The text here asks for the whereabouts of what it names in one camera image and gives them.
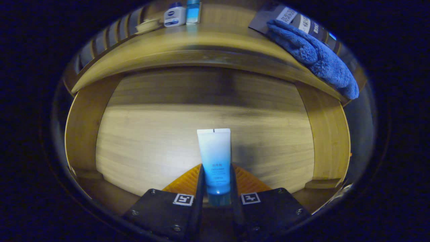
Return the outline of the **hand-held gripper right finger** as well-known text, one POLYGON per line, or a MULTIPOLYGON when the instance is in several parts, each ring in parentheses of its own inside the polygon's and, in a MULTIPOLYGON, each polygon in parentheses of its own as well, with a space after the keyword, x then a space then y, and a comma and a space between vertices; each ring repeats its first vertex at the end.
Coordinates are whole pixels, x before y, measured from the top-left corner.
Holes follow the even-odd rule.
POLYGON ((256 185, 249 177, 240 179, 237 166, 230 166, 232 227, 238 241, 278 241, 310 218, 311 214, 285 188, 240 193, 243 182, 256 185))

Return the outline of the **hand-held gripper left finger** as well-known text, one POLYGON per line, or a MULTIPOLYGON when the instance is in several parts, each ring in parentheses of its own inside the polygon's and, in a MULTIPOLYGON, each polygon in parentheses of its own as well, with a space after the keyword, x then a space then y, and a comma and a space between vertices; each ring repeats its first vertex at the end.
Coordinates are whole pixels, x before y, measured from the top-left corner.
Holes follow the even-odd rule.
POLYGON ((198 241, 205 193, 205 172, 200 164, 195 173, 195 195, 149 189, 124 213, 132 224, 170 241, 198 241))

